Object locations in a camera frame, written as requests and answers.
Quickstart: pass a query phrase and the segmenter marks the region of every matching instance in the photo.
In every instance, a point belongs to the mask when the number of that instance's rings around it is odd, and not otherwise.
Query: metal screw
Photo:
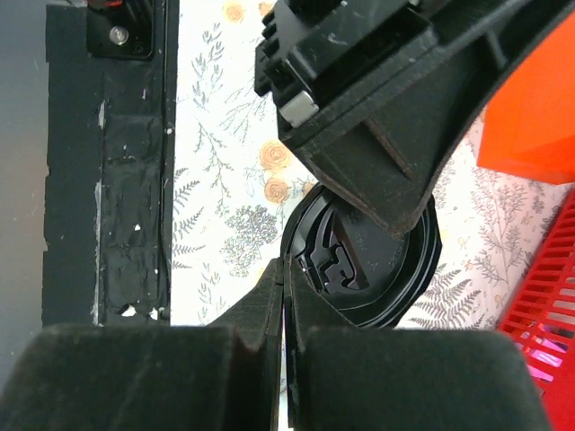
[[[113,44],[118,45],[121,47],[122,45],[126,45],[129,39],[129,32],[117,25],[110,30],[110,40]]]
[[[140,55],[144,52],[144,45],[141,42],[138,42],[134,45],[134,54]]]

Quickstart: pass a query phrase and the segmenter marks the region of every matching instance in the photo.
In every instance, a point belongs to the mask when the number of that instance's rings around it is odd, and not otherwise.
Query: orange object
[[[575,13],[490,101],[477,164],[532,180],[575,181]]]

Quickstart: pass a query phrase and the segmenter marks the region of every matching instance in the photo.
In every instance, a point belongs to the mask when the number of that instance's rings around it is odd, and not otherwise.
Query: black mounting plate
[[[148,60],[154,54],[153,0],[88,3],[86,47],[95,57]],[[114,43],[111,32],[125,31],[124,43]]]

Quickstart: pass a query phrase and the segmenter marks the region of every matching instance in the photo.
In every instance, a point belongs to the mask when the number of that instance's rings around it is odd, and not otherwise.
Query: fern leaf pattern
[[[475,321],[475,323],[472,323],[469,326],[469,329],[470,330],[482,330],[484,321],[485,321],[485,313],[482,314],[481,317],[479,319],[477,319],[477,321]]]
[[[471,278],[459,280],[461,272],[460,269],[447,271],[447,264],[440,265],[423,299],[414,305],[425,317],[418,315],[411,318],[411,322],[428,330],[458,330],[481,325],[483,317],[471,325],[468,322],[473,318],[473,310],[482,291],[470,292],[473,281]]]
[[[200,184],[198,180],[189,177],[188,168],[177,169],[173,175],[173,222],[172,222],[172,269],[190,269],[192,265],[185,263],[185,258],[206,246],[190,243],[204,208],[201,207],[192,215],[185,215],[188,206],[193,201],[194,189]]]

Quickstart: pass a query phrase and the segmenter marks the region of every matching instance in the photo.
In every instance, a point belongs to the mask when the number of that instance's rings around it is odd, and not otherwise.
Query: black panel
[[[169,314],[179,13],[174,0],[154,5],[148,61],[92,57],[94,12],[48,7],[45,326]]]

